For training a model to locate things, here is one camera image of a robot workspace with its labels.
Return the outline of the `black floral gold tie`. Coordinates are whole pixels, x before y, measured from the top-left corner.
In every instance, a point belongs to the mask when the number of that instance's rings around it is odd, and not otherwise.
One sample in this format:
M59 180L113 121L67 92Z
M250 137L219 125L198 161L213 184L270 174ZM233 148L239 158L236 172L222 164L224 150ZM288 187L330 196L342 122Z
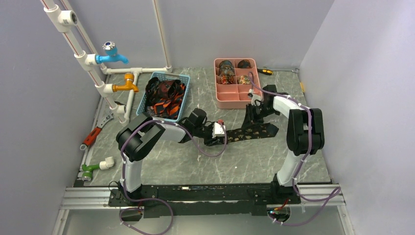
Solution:
M219 144L247 141L255 139L273 138L277 135L279 128L271 123L263 123L259 125L252 125L247 128L237 128L233 130L227 130L227 137L217 137Z

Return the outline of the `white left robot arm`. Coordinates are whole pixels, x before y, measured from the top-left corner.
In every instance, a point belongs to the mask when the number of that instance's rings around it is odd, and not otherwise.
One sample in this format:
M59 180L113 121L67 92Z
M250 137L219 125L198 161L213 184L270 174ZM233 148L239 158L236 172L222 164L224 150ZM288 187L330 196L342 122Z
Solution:
M187 117L177 122L156 119L142 113L124 127L116 136L122 157L122 173L118 183L121 199L129 206L140 201L142 163L158 141L186 143L196 138L204 140L206 146L229 142L230 134L222 120L209 122L204 110L196 108Z

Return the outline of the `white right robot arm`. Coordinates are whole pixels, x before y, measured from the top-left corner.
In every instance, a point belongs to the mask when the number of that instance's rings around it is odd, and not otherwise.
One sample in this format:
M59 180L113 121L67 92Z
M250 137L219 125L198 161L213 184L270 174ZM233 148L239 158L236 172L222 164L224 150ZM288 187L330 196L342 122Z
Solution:
M298 175L309 155L314 155L324 146L323 114L318 108L309 108L287 93L276 92L274 85L261 89L263 100L254 94L257 86L252 84L248 96L250 104L246 106L242 129L253 136L264 124L264 118L275 113L288 119L286 143L289 149L282 168L277 172L277 183L270 189L270 198L282 203L289 192L299 194Z

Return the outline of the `pile of patterned ties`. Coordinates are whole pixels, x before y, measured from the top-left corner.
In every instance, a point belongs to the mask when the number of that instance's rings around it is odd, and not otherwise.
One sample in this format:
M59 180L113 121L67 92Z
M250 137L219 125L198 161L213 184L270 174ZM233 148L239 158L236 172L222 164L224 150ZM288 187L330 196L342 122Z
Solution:
M177 119L185 92L186 85L179 79L161 81L153 77L145 88L145 111L154 117Z

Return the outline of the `rolled tie gold floral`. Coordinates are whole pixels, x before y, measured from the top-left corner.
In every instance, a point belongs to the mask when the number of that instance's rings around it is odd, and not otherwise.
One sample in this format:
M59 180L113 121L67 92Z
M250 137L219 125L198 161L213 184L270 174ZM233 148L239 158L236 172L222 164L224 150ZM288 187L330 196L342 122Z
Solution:
M242 75L237 77L238 85L251 85L254 79L248 75Z

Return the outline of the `pink compartment tray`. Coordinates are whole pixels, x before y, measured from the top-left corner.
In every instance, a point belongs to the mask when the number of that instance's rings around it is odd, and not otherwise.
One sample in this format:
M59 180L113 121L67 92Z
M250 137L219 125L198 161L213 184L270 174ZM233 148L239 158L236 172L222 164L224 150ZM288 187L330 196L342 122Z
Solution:
M256 61L252 58L216 58L214 77L219 109L244 109L252 98L263 99Z

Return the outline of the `rolled tie red gold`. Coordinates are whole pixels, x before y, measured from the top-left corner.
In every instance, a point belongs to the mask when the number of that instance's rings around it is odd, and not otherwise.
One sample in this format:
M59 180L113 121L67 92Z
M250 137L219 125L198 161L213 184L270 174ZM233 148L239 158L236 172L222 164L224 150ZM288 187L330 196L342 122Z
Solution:
M234 75L221 75L218 78L218 84L221 84L221 85L235 84L235 76Z

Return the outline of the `blue perforated plastic basket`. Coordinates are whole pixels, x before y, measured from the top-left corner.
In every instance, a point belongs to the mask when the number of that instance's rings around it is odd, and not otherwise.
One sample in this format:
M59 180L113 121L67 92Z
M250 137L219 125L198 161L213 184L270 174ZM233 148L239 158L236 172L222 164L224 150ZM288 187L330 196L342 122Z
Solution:
M136 115L147 112L154 118L177 122L184 112L189 91L189 75L153 72Z

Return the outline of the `rolled tie dark red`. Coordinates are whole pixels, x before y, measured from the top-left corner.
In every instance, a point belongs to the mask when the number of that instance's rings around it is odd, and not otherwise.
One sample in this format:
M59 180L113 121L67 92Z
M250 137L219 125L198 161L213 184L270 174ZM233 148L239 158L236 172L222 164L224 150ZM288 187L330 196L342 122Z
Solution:
M244 59L238 62L237 68L238 69L251 69L252 65L249 60Z

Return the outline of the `rolled tie dark blue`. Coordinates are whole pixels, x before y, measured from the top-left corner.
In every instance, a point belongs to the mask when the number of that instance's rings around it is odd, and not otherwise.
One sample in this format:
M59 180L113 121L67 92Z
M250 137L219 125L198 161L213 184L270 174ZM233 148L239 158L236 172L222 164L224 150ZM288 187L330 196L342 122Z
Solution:
M235 70L232 62L230 60L223 60L220 62L218 75L219 76L233 76L235 75Z

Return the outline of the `blue tap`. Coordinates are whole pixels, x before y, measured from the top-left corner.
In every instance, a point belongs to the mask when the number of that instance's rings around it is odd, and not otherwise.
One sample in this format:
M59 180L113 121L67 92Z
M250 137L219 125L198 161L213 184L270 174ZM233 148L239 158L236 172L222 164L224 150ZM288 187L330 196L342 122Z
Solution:
M105 56L96 55L95 62L97 64L112 63L112 62L119 62L119 61L121 61L124 64L129 63L129 60L127 59L126 56L118 53L115 42L107 41L102 45L102 47L106 55Z

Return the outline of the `green tap with white fitting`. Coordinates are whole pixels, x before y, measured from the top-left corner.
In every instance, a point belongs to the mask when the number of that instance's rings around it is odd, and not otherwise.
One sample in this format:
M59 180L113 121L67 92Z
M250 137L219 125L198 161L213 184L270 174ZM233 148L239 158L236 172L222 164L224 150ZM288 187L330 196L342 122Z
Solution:
M95 170L107 170L114 166L115 161L113 157L106 157L104 161L101 161L98 164L92 164L92 165L81 165L82 169L82 176L81 180L84 182L88 182L92 180L92 174Z

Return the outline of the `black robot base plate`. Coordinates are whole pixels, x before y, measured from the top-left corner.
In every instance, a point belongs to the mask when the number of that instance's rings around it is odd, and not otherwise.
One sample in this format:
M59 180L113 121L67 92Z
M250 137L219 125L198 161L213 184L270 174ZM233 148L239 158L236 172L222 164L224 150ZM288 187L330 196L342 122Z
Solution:
M257 184L143 185L130 198L116 188L110 191L109 207L140 208L144 218L181 215L250 214L265 216L268 211L299 204L291 187L276 181Z

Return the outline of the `aluminium rail frame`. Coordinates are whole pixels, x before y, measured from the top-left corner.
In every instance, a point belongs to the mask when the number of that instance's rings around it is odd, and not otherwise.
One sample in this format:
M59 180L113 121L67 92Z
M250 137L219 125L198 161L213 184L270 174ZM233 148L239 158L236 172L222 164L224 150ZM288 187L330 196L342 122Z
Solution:
M322 205L335 207L340 214L340 220L345 233L347 235L355 234L346 209L346 201L343 194L331 195L333 191L339 189L337 184L300 184L297 187L299 190L297 196L300 198L300 203L290 204L282 210L278 209L279 212L286 212L289 209L305 210L307 207L320 207ZM71 210L122 210L121 208L109 207L108 205L110 191L116 188L116 186L67 188L53 233L55 235L61 235L63 233L67 216Z

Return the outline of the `red handled adjustable wrench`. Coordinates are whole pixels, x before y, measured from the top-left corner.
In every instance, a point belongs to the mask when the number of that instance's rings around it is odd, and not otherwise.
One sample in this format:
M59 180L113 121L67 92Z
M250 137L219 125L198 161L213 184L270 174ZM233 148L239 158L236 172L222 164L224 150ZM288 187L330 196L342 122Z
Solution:
M85 151L89 148L94 142L96 141L97 136L102 131L103 127L112 119L114 119L114 115L108 111L97 123L96 127L87 135L87 137L83 140L82 144L80 145L79 149L81 151Z

